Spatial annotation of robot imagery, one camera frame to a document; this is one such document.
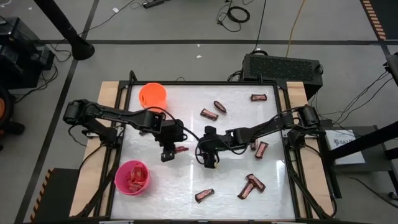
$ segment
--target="wooden board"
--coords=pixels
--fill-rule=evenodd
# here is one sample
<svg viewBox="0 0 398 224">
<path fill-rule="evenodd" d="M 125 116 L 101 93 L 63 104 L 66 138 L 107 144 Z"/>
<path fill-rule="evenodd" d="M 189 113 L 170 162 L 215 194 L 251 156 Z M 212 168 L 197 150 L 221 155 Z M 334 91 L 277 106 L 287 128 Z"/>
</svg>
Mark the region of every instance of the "wooden board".
<svg viewBox="0 0 398 224">
<path fill-rule="evenodd" d="M 98 103 L 113 107 L 118 92 L 119 82 L 103 82 L 101 91 L 98 97 Z M 307 97 L 305 95 L 304 85 L 301 82 L 288 82 L 288 93 L 290 104 L 292 107 L 302 106 L 308 104 Z M 285 102 L 283 98 L 283 92 L 279 92 L 282 109 L 285 108 Z M 110 126 L 109 121 L 101 121 L 104 125 Z M 317 141 L 314 139 L 307 139 L 306 143 L 309 146 L 318 149 Z M 85 157 L 94 151 L 100 144 L 99 139 L 89 139 L 85 152 Z M 79 180 L 76 187 L 75 196 L 73 198 L 72 209 L 70 215 L 76 215 L 80 212 L 83 207 L 92 198 L 93 194 L 98 188 L 100 182 L 101 169 L 103 166 L 105 150 L 100 150 L 91 159 L 89 159 L 85 166 L 82 168 Z M 315 200 L 320 206 L 327 212 L 327 214 L 333 213 L 333 207 L 330 201 L 330 194 L 328 186 L 326 184 L 325 173 L 323 172 L 323 166 L 321 159 L 311 150 L 301 150 L 303 169 L 306 177 L 307 187 Z M 100 210 L 100 215 L 105 214 L 106 202 L 108 201 L 109 190 L 107 189 L 103 195 L 103 203 Z M 298 194 L 298 205 L 300 208 L 301 217 L 305 217 L 304 203 L 302 194 L 297 188 Z"/>
</svg>

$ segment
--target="black metal frame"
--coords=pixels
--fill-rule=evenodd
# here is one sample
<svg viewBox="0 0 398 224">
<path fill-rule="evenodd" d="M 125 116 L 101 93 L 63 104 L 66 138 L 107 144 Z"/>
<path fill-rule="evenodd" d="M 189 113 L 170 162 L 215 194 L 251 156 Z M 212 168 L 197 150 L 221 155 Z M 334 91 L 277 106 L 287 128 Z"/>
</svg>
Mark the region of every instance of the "black metal frame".
<svg viewBox="0 0 398 224">
<path fill-rule="evenodd" d="M 155 82 L 155 81 L 137 81 L 137 80 L 119 81 L 118 92 L 117 92 L 117 95 L 116 95 L 115 108 L 119 108 L 120 107 L 121 97 L 122 97 L 122 94 L 123 94 L 123 90 L 125 88 L 127 88 L 127 95 L 126 95 L 126 100 L 124 102 L 124 109 L 128 110 L 133 86 L 134 85 L 145 85 L 145 84 L 150 83 L 150 82 Z M 264 85 L 264 86 L 273 86 L 274 87 L 274 94 L 275 94 L 275 101 L 276 101 L 277 111 L 278 111 L 278 113 L 282 111 L 281 106 L 280 106 L 280 98 L 279 98 L 279 91 L 278 91 L 279 87 L 277 86 L 276 82 L 259 83 L 259 82 L 161 81 L 161 82 L 157 82 L 157 83 L 160 83 L 162 85 L 231 85 L 231 86 Z M 289 100 L 289 96 L 287 94 L 287 90 L 284 90 L 284 99 L 285 99 L 286 107 L 290 108 L 290 100 Z M 115 149 L 116 153 L 115 153 L 114 162 L 117 162 L 118 164 L 120 163 L 120 154 L 121 154 L 122 147 L 123 146 L 121 145 L 119 148 Z M 110 149 L 110 148 L 106 149 L 106 154 L 105 154 L 105 158 L 104 158 L 104 164 L 103 164 L 103 168 L 102 168 L 102 171 L 101 171 L 100 183 L 102 183 L 104 181 L 104 179 L 106 177 L 106 174 L 108 173 L 109 160 L 111 158 L 111 151 L 112 150 L 113 149 Z M 284 153 L 285 153 L 286 162 L 290 162 L 291 161 L 290 152 L 289 152 L 289 149 L 287 149 L 285 145 L 284 145 Z M 305 183 L 305 178 L 303 176 L 304 173 L 303 173 L 303 167 L 302 167 L 302 163 L 301 163 L 300 154 L 298 154 L 296 156 L 296 160 L 299 161 L 297 163 L 298 174 L 300 175 L 300 178 L 303 181 L 303 183 Z M 294 181 L 290 177 L 289 177 L 289 186 L 290 186 L 290 192 L 292 193 L 292 203 L 293 203 L 295 217 L 296 218 L 300 218 L 299 204 L 298 204 L 298 200 L 297 200 L 297 192 L 296 192 Z M 109 189 L 108 202 L 107 202 L 107 206 L 106 206 L 106 213 L 105 213 L 105 215 L 108 216 L 108 217 L 110 217 L 111 211 L 112 211 L 114 191 L 115 191 L 115 185 L 114 185 L 113 182 L 111 182 L 110 183 L 110 189 Z M 101 208 L 101 203 L 102 203 L 102 197 L 100 198 L 99 202 L 97 203 L 97 205 L 95 207 L 94 216 L 95 215 L 97 215 L 97 216 L 99 215 L 100 208 Z M 312 217 L 312 209 L 310 208 L 309 203 L 306 200 L 305 200 L 305 210 L 306 210 L 305 212 L 307 214 L 307 217 Z"/>
</svg>

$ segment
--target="pink bowl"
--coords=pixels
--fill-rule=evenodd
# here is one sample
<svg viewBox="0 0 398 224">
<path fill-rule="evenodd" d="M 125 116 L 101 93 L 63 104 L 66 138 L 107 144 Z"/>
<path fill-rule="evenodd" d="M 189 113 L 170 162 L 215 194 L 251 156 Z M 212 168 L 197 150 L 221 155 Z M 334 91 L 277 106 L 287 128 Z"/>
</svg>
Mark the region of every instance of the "pink bowl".
<svg viewBox="0 0 398 224">
<path fill-rule="evenodd" d="M 135 168 L 136 165 L 142 164 L 144 169 L 148 173 L 148 178 L 145 181 L 144 186 L 139 189 L 137 192 L 133 192 L 128 187 L 127 177 L 130 176 L 131 171 Z M 120 192 L 124 193 L 125 195 L 140 195 L 142 194 L 146 188 L 148 188 L 150 182 L 150 174 L 148 167 L 141 161 L 128 161 L 119 167 L 118 171 L 116 172 L 114 178 L 114 184 L 120 190 Z"/>
</svg>

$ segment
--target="gray floor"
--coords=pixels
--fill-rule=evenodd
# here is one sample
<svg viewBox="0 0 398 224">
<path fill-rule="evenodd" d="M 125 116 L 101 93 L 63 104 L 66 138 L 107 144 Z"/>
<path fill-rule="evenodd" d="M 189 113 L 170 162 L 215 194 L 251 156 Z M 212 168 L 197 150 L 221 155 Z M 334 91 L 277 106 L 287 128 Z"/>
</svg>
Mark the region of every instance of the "gray floor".
<svg viewBox="0 0 398 224">
<path fill-rule="evenodd" d="M 100 0 L 91 26 L 112 15 L 112 8 L 121 8 L 128 0 Z M 93 0 L 57 1 L 78 32 L 86 24 Z M 245 6 L 251 20 L 243 24 L 241 32 L 230 33 L 216 25 L 215 17 L 223 0 L 173 0 L 162 6 L 145 10 L 129 7 L 105 25 L 89 31 L 91 40 L 172 40 L 218 39 L 255 40 L 261 18 L 262 1 Z M 287 40 L 300 1 L 268 0 L 261 39 Z M 13 0 L 0 8 L 2 16 L 19 16 L 41 39 L 62 39 L 50 21 L 31 0 Z M 235 28 L 234 24 L 226 25 Z M 359 0 L 307 0 L 294 32 L 295 40 L 377 40 Z M 240 69 L 244 54 L 253 49 L 244 44 L 175 44 L 175 45 L 95 45 L 95 55 L 78 62 L 65 104 L 87 98 L 95 101 L 101 82 L 127 80 L 134 70 L 139 80 L 226 80 Z M 260 45 L 270 55 L 284 56 L 286 45 Z M 394 53 L 398 46 L 389 46 Z M 290 57 L 321 61 L 325 68 L 324 86 L 318 94 L 318 108 L 329 113 L 342 110 L 349 101 L 375 80 L 383 71 L 383 51 L 377 45 L 293 45 Z M 44 91 L 31 94 L 16 106 L 15 119 L 27 127 L 21 136 L 5 136 L 0 152 L 0 223 L 12 223 L 32 175 L 43 145 L 61 89 L 72 60 L 57 63 L 60 70 L 56 81 Z M 369 91 L 365 102 L 381 86 L 377 83 Z M 344 122 L 347 126 L 378 125 L 383 127 L 396 121 L 398 89 L 389 82 L 366 106 L 355 111 Z M 83 147 L 67 134 L 68 126 L 59 121 L 45 160 L 39 183 L 25 220 L 32 211 L 39 185 L 47 169 L 77 168 L 83 157 Z M 74 130 L 79 139 L 79 129 Z M 389 142 L 392 147 L 396 142 Z M 356 174 L 381 193 L 393 190 L 387 174 Z M 371 195 L 361 185 L 339 177 L 343 194 L 338 199 L 337 217 L 342 220 L 368 223 L 396 223 L 394 208 Z"/>
</svg>

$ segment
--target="table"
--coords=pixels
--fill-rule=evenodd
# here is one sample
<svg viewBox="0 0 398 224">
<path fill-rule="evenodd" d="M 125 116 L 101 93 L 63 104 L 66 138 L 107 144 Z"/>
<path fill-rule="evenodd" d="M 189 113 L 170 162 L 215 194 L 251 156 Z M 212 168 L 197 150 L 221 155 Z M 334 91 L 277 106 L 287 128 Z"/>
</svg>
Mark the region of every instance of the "table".
<svg viewBox="0 0 398 224">
<path fill-rule="evenodd" d="M 307 97 L 305 95 L 305 90 L 303 83 L 301 82 L 288 82 L 287 83 L 289 95 L 289 101 L 291 107 L 302 106 L 307 104 Z M 103 82 L 101 90 L 98 97 L 98 103 L 105 106 L 115 106 L 116 96 L 118 93 L 119 82 Z M 120 105 L 124 105 L 126 100 L 126 90 L 122 92 Z M 285 96 L 282 90 L 279 90 L 280 104 L 282 110 L 286 108 L 285 106 Z M 104 125 L 110 126 L 110 121 L 101 121 Z M 318 144 L 316 139 L 306 139 L 306 143 L 309 146 L 318 149 Z M 94 151 L 100 144 L 98 138 L 89 139 L 87 143 L 87 148 L 85 152 L 85 157 Z M 90 198 L 95 193 L 100 182 L 101 170 L 104 163 L 105 150 L 100 150 L 92 158 L 90 158 L 85 166 L 83 166 L 78 183 L 76 185 L 75 196 L 73 198 L 72 208 L 70 210 L 70 215 L 76 215 L 82 210 L 82 208 L 87 204 Z M 305 181 L 308 190 L 314 196 L 315 200 L 320 206 L 328 213 L 333 213 L 333 207 L 330 200 L 330 193 L 328 185 L 326 182 L 325 173 L 323 171 L 322 160 L 313 152 L 309 150 L 301 151 L 302 158 L 302 168 L 305 174 Z M 297 192 L 297 205 L 299 210 L 299 217 L 306 218 L 307 213 L 305 211 L 305 203 L 303 201 L 302 194 L 300 190 L 296 187 Z M 99 210 L 99 215 L 106 214 L 106 204 L 109 198 L 109 186 L 103 194 L 103 199 L 101 203 L 101 209 Z"/>
</svg>

